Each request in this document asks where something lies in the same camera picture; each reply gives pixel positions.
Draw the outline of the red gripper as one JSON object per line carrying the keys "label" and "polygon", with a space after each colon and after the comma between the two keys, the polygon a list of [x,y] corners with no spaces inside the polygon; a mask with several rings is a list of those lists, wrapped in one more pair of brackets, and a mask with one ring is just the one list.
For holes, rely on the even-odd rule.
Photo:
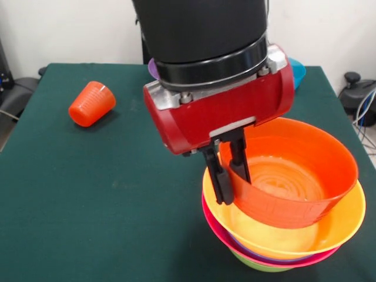
{"label": "red gripper", "polygon": [[145,104],[164,145],[180,155],[201,148],[218,204],[230,205],[234,193],[229,173],[219,161],[212,138],[230,143],[231,169],[251,183],[243,127],[259,125],[288,112],[294,99],[291,65],[249,83],[212,96],[179,105],[157,107],[152,93],[161,88],[154,81],[144,86]]}

